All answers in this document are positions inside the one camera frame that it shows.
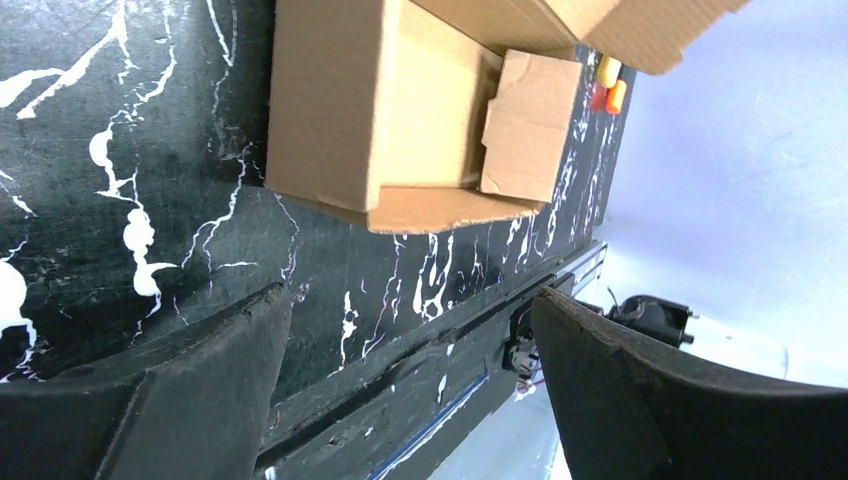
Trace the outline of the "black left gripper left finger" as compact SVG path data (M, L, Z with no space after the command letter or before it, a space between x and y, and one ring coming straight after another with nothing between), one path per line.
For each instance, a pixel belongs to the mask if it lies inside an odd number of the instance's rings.
M5 479L248 479L291 325L271 284L167 336L1 388Z

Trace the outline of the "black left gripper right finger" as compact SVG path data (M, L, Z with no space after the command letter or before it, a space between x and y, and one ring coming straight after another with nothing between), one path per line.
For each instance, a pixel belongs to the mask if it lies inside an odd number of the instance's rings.
M847 392L749 373L545 288L531 326L575 479L843 479Z

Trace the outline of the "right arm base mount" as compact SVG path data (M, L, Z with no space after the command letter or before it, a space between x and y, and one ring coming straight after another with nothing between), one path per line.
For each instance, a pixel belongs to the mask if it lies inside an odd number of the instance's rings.
M686 332L689 319L694 317L688 306L650 295L634 295L618 302L611 290L608 293L613 300L608 310L586 301L578 303L609 321L674 348L694 343L694 335ZM504 343L502 357L502 367L518 375L516 391L521 395L532 393L544 383L535 380L542 367L530 320L532 303L528 300L511 315L510 336Z

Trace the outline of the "brown cardboard box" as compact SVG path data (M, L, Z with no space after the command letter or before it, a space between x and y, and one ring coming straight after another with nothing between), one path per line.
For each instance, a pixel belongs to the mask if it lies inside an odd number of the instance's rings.
M379 234L537 214L579 46L662 75L739 1L280 1L267 187Z

